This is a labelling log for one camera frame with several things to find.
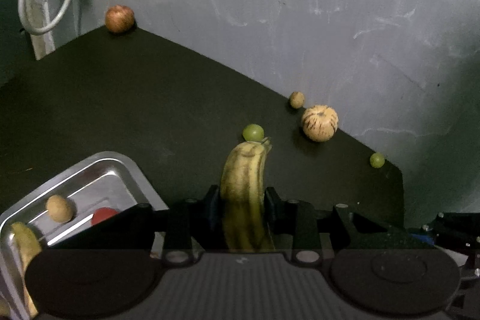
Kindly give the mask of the striped cream melon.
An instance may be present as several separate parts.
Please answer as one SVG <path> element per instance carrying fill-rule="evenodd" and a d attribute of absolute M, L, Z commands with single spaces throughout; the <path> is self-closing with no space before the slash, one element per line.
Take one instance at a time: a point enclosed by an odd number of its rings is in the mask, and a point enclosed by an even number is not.
<path fill-rule="evenodd" d="M 309 139 L 326 142 L 337 132 L 338 121 L 338 114 L 331 106 L 315 105 L 304 110 L 301 126 Z"/>

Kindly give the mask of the small green grape far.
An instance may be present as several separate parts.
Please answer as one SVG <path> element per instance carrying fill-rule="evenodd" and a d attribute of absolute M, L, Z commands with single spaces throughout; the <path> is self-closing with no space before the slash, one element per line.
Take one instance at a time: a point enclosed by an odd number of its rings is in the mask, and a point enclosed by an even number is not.
<path fill-rule="evenodd" d="M 379 152 L 373 153 L 369 158 L 369 162 L 370 162 L 371 167 L 373 167 L 375 169 L 382 168 L 385 164 L 385 161 L 386 160 L 385 160 L 384 155 L 380 154 Z"/>

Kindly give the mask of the green-yellow banana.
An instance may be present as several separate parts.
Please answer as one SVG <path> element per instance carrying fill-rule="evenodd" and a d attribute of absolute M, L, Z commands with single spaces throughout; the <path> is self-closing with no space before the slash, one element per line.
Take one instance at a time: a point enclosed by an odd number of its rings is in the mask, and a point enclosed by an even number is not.
<path fill-rule="evenodd" d="M 26 287 L 24 276 L 29 263 L 34 257 L 36 257 L 36 255 L 38 255 L 38 253 L 41 252 L 42 248 L 34 232 L 24 223 L 13 223 L 11 225 L 11 232 L 14 235 L 14 241 L 16 248 L 19 251 L 22 264 L 22 280 L 24 285 L 24 301 L 26 309 L 29 314 L 29 318 L 33 319 L 38 315 L 38 310 L 33 303 L 33 300 Z"/>

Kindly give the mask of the metal tray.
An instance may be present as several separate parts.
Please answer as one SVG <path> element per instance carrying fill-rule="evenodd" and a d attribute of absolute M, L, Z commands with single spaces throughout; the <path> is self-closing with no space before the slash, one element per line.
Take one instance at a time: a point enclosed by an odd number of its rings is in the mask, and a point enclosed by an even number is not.
<path fill-rule="evenodd" d="M 47 214 L 50 196 L 70 201 L 72 221 L 61 224 Z M 11 224 L 21 222 L 36 235 L 43 247 L 65 241 L 90 227 L 95 210 L 109 207 L 127 210 L 138 203 L 150 203 L 154 210 L 168 207 L 137 164 L 129 157 L 106 151 L 71 166 L 30 192 L 1 214 L 1 306 L 12 319 L 29 319 L 25 305 L 23 268 Z"/>

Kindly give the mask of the red tomato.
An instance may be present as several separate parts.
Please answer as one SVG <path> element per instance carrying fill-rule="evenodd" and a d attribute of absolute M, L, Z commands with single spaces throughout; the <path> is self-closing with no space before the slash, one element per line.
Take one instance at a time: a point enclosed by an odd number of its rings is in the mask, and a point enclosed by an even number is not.
<path fill-rule="evenodd" d="M 93 216 L 91 218 L 91 225 L 95 226 L 105 220 L 108 220 L 111 217 L 116 216 L 119 213 L 118 210 L 109 208 L 109 207 L 102 207 L 93 213 Z"/>

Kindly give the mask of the small tan round fruit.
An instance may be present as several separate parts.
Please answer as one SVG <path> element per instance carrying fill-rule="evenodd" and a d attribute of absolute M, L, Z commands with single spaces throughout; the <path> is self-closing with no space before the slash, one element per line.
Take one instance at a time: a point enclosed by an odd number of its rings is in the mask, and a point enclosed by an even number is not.
<path fill-rule="evenodd" d="M 75 211 L 72 203 L 59 195 L 50 196 L 46 202 L 48 216 L 56 223 L 67 223 L 74 217 Z"/>

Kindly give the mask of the yellow ripe banana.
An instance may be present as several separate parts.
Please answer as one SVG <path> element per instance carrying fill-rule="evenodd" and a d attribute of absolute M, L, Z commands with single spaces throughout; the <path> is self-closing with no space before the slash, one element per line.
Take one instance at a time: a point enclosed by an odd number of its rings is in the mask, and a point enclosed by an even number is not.
<path fill-rule="evenodd" d="M 264 168 L 272 149 L 268 137 L 244 141 L 229 153 L 220 179 L 224 237 L 233 253 L 275 250 L 264 220 Z"/>

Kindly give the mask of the small tan fruit at back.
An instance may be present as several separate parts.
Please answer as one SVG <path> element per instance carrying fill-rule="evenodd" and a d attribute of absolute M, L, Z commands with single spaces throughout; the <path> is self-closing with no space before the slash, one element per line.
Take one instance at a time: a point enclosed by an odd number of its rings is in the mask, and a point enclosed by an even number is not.
<path fill-rule="evenodd" d="M 301 107 L 303 107 L 304 103 L 305 103 L 305 96 L 300 91 L 294 91 L 289 96 L 289 104 L 295 110 L 298 110 Z"/>

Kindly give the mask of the black table mat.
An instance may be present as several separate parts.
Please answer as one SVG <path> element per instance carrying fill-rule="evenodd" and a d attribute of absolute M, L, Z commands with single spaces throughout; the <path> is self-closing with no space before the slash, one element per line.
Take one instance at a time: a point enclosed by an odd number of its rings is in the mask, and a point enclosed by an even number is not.
<path fill-rule="evenodd" d="M 281 95 L 140 29 L 96 29 L 1 87 L 1 207 L 104 150 L 131 157 L 166 202 L 203 196 L 247 124 L 272 140 L 265 183 L 282 198 L 403 224 L 396 166 L 372 168 L 371 150 L 343 131 L 311 141 Z"/>

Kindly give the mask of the reddish brown apple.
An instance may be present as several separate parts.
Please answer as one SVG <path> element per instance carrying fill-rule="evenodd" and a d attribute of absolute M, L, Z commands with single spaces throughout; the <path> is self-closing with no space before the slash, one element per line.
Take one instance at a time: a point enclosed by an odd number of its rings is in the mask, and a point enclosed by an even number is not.
<path fill-rule="evenodd" d="M 106 11 L 105 25 L 109 32 L 126 32 L 134 26 L 134 23 L 134 11 L 130 7 L 115 5 Z"/>

